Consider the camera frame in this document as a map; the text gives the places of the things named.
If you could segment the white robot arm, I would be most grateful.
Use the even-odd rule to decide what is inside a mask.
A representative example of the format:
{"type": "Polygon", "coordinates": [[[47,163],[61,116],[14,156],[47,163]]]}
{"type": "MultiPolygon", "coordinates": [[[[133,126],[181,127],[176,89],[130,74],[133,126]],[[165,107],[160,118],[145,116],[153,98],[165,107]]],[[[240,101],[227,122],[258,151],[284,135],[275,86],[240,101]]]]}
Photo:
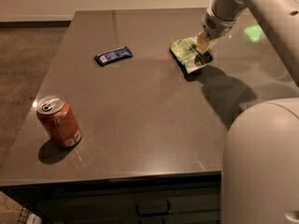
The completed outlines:
{"type": "Polygon", "coordinates": [[[223,150],[221,224],[299,224],[299,101],[280,81],[299,78],[298,0],[213,0],[198,36],[201,51],[249,10],[280,58],[249,73],[262,102],[232,124],[223,150]]]}

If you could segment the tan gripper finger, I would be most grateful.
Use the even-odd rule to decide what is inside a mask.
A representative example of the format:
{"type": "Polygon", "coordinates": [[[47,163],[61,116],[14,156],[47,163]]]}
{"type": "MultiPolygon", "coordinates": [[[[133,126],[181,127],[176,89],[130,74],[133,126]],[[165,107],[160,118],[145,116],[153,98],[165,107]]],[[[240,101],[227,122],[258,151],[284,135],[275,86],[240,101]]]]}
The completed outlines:
{"type": "Polygon", "coordinates": [[[210,45],[209,34],[207,32],[199,33],[196,41],[196,50],[200,54],[204,54],[207,52],[209,45],[210,45]]]}

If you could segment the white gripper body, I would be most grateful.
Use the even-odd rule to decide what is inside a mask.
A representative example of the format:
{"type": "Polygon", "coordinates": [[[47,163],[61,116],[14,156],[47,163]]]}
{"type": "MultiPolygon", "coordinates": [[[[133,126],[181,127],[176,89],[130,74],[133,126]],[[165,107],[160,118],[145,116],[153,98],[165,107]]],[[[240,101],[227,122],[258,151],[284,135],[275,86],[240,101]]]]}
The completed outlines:
{"type": "Polygon", "coordinates": [[[208,39],[218,39],[227,35],[236,21],[225,21],[218,18],[209,7],[202,19],[203,34],[208,39]]]}

